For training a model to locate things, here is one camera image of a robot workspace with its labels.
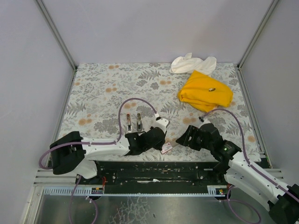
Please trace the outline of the red white staple box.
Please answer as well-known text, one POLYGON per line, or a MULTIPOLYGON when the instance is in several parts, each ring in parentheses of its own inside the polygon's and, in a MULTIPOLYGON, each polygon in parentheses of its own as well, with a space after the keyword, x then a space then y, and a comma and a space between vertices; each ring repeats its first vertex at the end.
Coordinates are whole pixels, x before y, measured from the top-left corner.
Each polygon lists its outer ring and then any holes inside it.
POLYGON ((161 154, 165 154, 165 153, 171 151, 172 149, 173 149, 173 147, 172 147, 171 143, 168 142, 162 146, 161 154))

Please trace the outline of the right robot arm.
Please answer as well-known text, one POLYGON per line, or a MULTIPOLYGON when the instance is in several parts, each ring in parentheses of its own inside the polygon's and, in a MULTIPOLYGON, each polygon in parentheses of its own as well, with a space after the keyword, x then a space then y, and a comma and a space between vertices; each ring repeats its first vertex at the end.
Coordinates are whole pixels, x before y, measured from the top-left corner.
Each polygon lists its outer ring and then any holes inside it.
POLYGON ((218 161, 214 170, 227 183, 259 202, 277 224, 294 224, 299 219, 299 186, 279 180, 250 159, 231 141, 223 139, 211 123, 188 126, 178 144, 200 151, 206 149, 218 161))

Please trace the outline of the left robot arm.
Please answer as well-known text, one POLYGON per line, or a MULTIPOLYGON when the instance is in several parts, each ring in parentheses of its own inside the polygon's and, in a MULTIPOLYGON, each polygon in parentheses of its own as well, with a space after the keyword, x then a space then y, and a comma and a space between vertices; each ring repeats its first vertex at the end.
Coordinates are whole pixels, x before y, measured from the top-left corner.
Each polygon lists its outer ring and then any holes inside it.
POLYGON ((107 155, 140 155, 149 149, 162 150, 167 131, 151 127, 143 133, 128 133, 110 144, 108 139, 84 141, 78 131, 73 131, 50 145, 54 175, 76 173, 85 179, 98 174, 96 161, 107 155))

